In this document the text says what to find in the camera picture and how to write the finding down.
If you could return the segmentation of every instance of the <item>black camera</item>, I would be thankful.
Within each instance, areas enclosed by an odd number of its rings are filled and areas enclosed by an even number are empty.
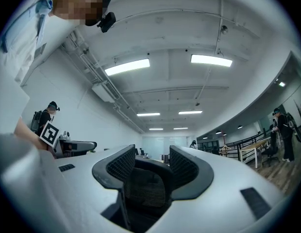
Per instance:
[[[113,12],[110,12],[106,15],[105,18],[97,25],[98,28],[101,28],[103,33],[106,33],[116,22],[116,17]]]

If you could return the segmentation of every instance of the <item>white desk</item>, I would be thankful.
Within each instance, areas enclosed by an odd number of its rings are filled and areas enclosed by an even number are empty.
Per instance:
[[[257,149],[262,148],[263,145],[269,141],[269,139],[270,139],[270,137],[240,149],[239,151],[240,151],[240,160],[241,160],[241,162],[243,162],[242,152],[249,151],[249,150],[254,150],[254,153],[255,153],[255,168],[257,168]]]

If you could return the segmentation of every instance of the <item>black pants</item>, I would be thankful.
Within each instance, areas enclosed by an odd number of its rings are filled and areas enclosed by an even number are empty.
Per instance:
[[[294,161],[294,152],[292,145],[292,135],[283,139],[284,143],[284,159],[289,159],[290,161]]]

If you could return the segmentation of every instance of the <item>black and white square marker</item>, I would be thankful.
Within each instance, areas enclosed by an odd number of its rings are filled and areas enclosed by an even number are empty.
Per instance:
[[[58,139],[59,129],[54,127],[50,121],[48,121],[40,135],[40,139],[46,142],[49,146],[54,148]]]

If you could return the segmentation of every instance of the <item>wooden floor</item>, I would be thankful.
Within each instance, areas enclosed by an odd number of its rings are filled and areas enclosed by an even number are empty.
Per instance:
[[[296,140],[295,136],[293,136],[292,142],[295,155],[294,162],[288,163],[282,161],[284,154],[282,143],[282,148],[278,152],[280,163],[272,161],[270,167],[265,163],[264,166],[259,166],[257,169],[255,169],[254,160],[248,163],[251,168],[275,184],[286,195],[292,193],[301,181],[301,143]]]

